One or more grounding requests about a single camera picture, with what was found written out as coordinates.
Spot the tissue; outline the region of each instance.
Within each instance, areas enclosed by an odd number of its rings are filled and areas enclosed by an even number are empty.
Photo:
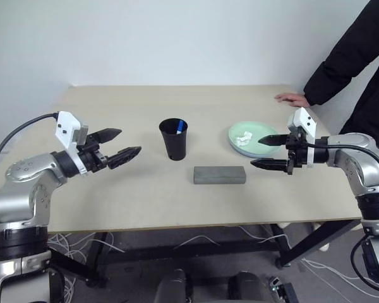
[[[253,137],[253,134],[249,131],[245,131],[243,137],[237,137],[236,138],[236,145],[237,146],[249,145],[251,137]]]

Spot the green plate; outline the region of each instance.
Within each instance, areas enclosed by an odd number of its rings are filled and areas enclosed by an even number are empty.
[[[238,146],[236,144],[237,138],[243,137],[245,131],[253,134],[250,143],[245,146]],[[251,158],[269,157],[279,150],[279,146],[268,146],[258,142],[259,139],[268,136],[269,134],[278,134],[278,132],[269,125],[253,121],[236,123],[228,132],[231,146],[242,155]]]

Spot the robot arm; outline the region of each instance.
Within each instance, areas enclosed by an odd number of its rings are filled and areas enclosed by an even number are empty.
[[[56,136],[65,150],[24,159],[7,170],[0,189],[0,303],[62,302],[63,284],[49,268],[47,247],[53,191],[74,175],[107,166],[115,169],[141,150],[129,147],[104,156],[100,144],[113,140],[121,130],[87,132],[72,114],[59,112]]]
[[[368,237],[362,242],[366,269],[370,278],[379,283],[379,149],[371,136],[361,133],[322,137],[311,144],[315,126],[308,112],[298,109],[288,122],[290,134],[271,135],[260,140],[266,145],[285,145],[288,159],[261,158],[251,164],[290,175],[295,167],[311,167],[313,163],[341,168],[363,216],[361,223]],[[374,154],[378,160],[366,152]]]

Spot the black cable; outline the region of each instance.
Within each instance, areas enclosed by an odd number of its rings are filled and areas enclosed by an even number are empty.
[[[372,283],[367,281],[367,279],[364,278],[364,276],[359,272],[359,270],[356,268],[356,265],[355,265],[355,260],[354,260],[355,252],[358,249],[358,247],[362,244],[362,242],[364,242],[368,237],[369,237],[369,235],[365,235],[361,240],[358,241],[357,244],[355,244],[354,248],[351,251],[351,256],[350,256],[351,264],[352,264],[352,268],[354,269],[355,273],[362,280],[362,282],[367,284],[367,286],[371,287],[372,289],[379,291],[379,287],[376,285],[373,285]]]
[[[35,123],[35,122],[38,122],[40,120],[43,120],[43,119],[46,119],[46,118],[55,118],[55,120],[57,120],[57,112],[53,113],[53,114],[46,114],[46,115],[42,115],[42,116],[39,116],[39,117],[36,117],[35,119],[32,119],[32,120],[29,120],[28,122],[18,126],[16,129],[14,129],[11,133],[9,133],[7,135],[7,137],[5,137],[5,139],[0,143],[0,153],[1,151],[3,150],[4,146],[8,143],[8,141],[10,141],[10,139],[16,134],[18,133],[19,131],[21,131],[22,129],[26,128],[27,126]]]
[[[316,144],[311,144],[311,143],[305,143],[307,147],[313,147],[313,148],[324,148],[324,149],[331,149],[331,148],[344,148],[348,150],[359,150],[360,152],[366,153],[367,155],[371,156],[378,162],[379,164],[379,156],[374,153],[373,151],[363,148],[360,146],[355,146],[355,145],[316,145]]]

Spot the white cable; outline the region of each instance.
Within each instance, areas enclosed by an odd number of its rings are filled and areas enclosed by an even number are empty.
[[[314,274],[317,278],[319,278],[321,281],[323,281],[324,283],[326,283],[330,288],[332,288],[333,290],[335,290],[345,301],[347,301],[348,303],[352,303],[345,295],[343,295],[333,285],[331,285],[330,283],[328,283],[324,278],[322,278],[319,274],[317,274],[314,270],[312,270],[308,265],[304,264],[303,262],[301,262],[301,263],[302,263],[302,265],[304,267],[306,267],[308,270],[310,270],[312,272],[312,274]]]
[[[246,230],[243,226],[240,226],[240,225],[227,225],[225,227],[237,227],[239,229],[241,229],[246,235],[248,235],[249,237],[253,238],[253,239],[256,239],[256,240],[265,240],[266,238],[261,238],[261,237],[256,237],[255,235],[252,235],[248,230]]]
[[[64,285],[65,287],[64,303],[70,303],[73,298],[73,294],[75,292],[76,279],[73,279],[73,282],[72,282],[68,278],[64,277],[64,281],[69,284],[68,286],[66,285],[66,283]]]
[[[70,246],[70,247],[76,246],[77,244],[82,243],[85,239],[91,237],[92,235],[95,235],[95,232],[92,232],[91,234],[86,235],[84,238],[80,239],[80,240],[77,241],[76,243],[70,244],[69,246]]]
[[[335,273],[336,275],[339,275],[339,276],[343,276],[345,279],[348,279],[348,280],[360,280],[361,278],[358,277],[358,276],[355,276],[355,277],[351,277],[351,276],[347,276],[337,270],[335,270],[334,268],[332,267],[329,267],[325,264],[321,264],[319,262],[316,262],[316,261],[312,261],[312,260],[307,260],[307,259],[302,259],[303,261],[307,262],[311,267],[313,268],[317,268],[319,270],[322,270],[322,269],[326,269],[326,270],[329,270],[329,271],[332,271],[333,273]],[[373,281],[372,279],[364,276],[365,280],[367,281],[370,281],[371,283],[374,283],[374,284],[377,284],[379,286],[379,283],[376,283],[375,281]]]
[[[305,261],[308,265],[310,265],[308,260],[305,260],[305,259],[304,259],[303,261]],[[367,295],[367,296],[369,296],[369,297],[372,297],[372,298],[379,299],[379,296],[378,296],[378,295],[372,295],[372,294],[369,294],[369,293],[367,293],[367,292],[365,292],[364,290],[360,289],[358,286],[356,286],[355,284],[351,283],[351,282],[348,280],[348,279],[350,279],[350,280],[355,280],[355,278],[351,278],[351,277],[345,276],[345,275],[343,275],[342,273],[340,273],[339,271],[337,271],[337,270],[335,270],[335,269],[333,269],[333,268],[331,268],[331,267],[329,267],[329,266],[326,266],[326,265],[323,265],[323,268],[325,268],[325,269],[331,271],[332,273],[335,273],[337,276],[339,276],[341,279],[343,279],[343,281],[345,281],[346,283],[348,283],[350,286],[354,287],[356,290],[362,292],[363,294],[365,294],[365,295]]]
[[[288,246],[291,247],[291,245],[289,244],[288,236],[285,235],[285,234],[282,234],[282,235],[273,235],[272,237],[266,238],[265,240],[262,240],[262,241],[260,241],[258,243],[264,243],[266,241],[269,241],[269,240],[272,240],[272,239],[275,239],[275,238],[279,238],[279,237],[285,237]]]
[[[86,242],[83,246],[81,246],[80,250],[82,250],[82,249],[83,249],[83,248],[84,248],[89,242],[100,242],[100,243],[103,243],[103,244],[106,245],[106,246],[109,246],[109,247],[115,249],[116,251],[119,251],[119,252],[125,253],[125,251],[123,251],[122,249],[120,249],[120,248],[118,248],[118,247],[116,247],[116,246],[113,246],[113,245],[111,245],[111,244],[109,244],[109,243],[106,243],[106,242],[104,242],[104,241],[97,240],[97,239],[90,239],[90,240],[87,240],[87,242]]]
[[[204,238],[204,239],[206,239],[206,240],[209,240],[209,241],[212,242],[213,244],[220,246],[219,243],[216,243],[216,242],[213,241],[211,238],[208,238],[206,235],[197,235],[196,237],[191,238],[190,240],[187,240],[187,241],[181,243],[180,245],[177,245],[177,246],[176,246],[175,248],[173,248],[173,249],[177,249],[177,248],[179,248],[179,247],[181,247],[181,246],[183,246],[183,245],[185,245],[185,244],[187,244],[187,243],[190,243],[191,241],[194,241],[195,239],[198,239],[198,238]]]
[[[60,238],[64,241],[64,245],[67,247],[68,251],[70,250],[70,247],[69,247],[69,241],[65,238],[65,236],[63,234],[59,234]]]
[[[265,224],[261,224],[260,225],[263,229],[265,229],[265,231],[267,232],[268,235],[271,234],[271,232],[268,230],[268,228],[265,227]]]
[[[53,241],[53,240],[56,238],[56,236],[57,236],[57,234],[56,234],[56,235],[53,235],[52,237],[50,237],[50,238],[48,239],[48,241]]]
[[[84,263],[87,262],[87,257],[81,251],[69,251],[65,254],[65,256],[73,257],[74,254],[79,254],[83,258]]]
[[[261,237],[257,237],[253,234],[251,234],[248,230],[246,230],[244,227],[240,226],[240,225],[236,225],[236,226],[226,226],[226,227],[237,227],[239,229],[241,229],[246,235],[248,235],[249,237],[253,238],[253,239],[256,239],[256,240],[262,240],[258,243],[264,243],[266,241],[269,241],[269,240],[272,240],[272,239],[275,239],[275,238],[279,238],[279,237],[285,237],[286,238],[286,242],[288,244],[289,247],[291,247],[290,243],[289,243],[289,238],[287,235],[285,234],[280,234],[280,235],[274,235],[272,237],[269,237],[269,238],[261,238]]]
[[[109,232],[108,234],[111,236],[111,245],[114,245],[114,235],[112,232]]]
[[[52,244],[52,245],[57,245],[57,246],[60,246],[61,248],[63,248],[66,252],[68,252],[68,248],[67,246],[65,246],[64,244],[60,243],[60,242],[55,242],[55,241],[48,241],[48,244]]]

